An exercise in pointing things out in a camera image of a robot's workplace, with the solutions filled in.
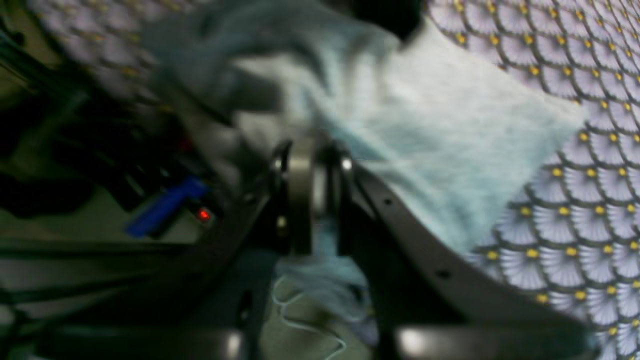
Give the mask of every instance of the light blue cloth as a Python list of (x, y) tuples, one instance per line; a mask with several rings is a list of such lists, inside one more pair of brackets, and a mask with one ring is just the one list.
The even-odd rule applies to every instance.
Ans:
[[(586, 118), (456, 47), (428, 20), (401, 44), (314, 0), (222, 1), (152, 26), (144, 41), (159, 61), (155, 91), (230, 189), (280, 140), (322, 127), (456, 252), (488, 234)], [(366, 285), (350, 259), (286, 259), (281, 269), (339, 316), (366, 315), (339, 300), (345, 282)]]

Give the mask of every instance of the gray cloth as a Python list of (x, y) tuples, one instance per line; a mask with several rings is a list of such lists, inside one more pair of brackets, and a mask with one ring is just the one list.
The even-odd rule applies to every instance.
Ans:
[[(264, 168), (280, 140), (321, 127), (456, 252), (488, 234), (585, 119), (428, 20), (401, 44), (313, 0), (220, 1), (151, 26), (143, 41), (159, 63), (152, 88), (230, 190)], [(350, 259), (286, 259), (281, 269), (337, 315), (366, 315), (354, 298), (338, 300), (345, 283), (366, 285)]]

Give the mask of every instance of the red light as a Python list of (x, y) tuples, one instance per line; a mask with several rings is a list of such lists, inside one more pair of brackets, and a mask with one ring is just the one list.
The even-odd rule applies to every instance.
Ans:
[(198, 211), (198, 218), (200, 219), (200, 221), (205, 222), (205, 221), (209, 221), (209, 219), (211, 218), (211, 215), (209, 215), (207, 210), (200, 209), (200, 211)]

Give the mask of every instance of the blue plastic piece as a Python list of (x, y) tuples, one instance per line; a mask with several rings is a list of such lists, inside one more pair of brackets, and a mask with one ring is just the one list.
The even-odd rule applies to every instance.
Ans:
[(196, 177), (189, 177), (182, 184), (167, 190), (154, 205), (127, 227), (127, 234), (142, 238), (171, 217), (188, 198), (199, 198), (207, 187)]

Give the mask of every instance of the fan pattern fabric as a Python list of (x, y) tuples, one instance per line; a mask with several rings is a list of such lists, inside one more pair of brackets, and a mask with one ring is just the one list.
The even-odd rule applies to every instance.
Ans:
[(592, 324), (601, 360), (640, 358), (640, 3), (437, 1), (430, 13), (471, 53), (590, 114), (467, 259)]

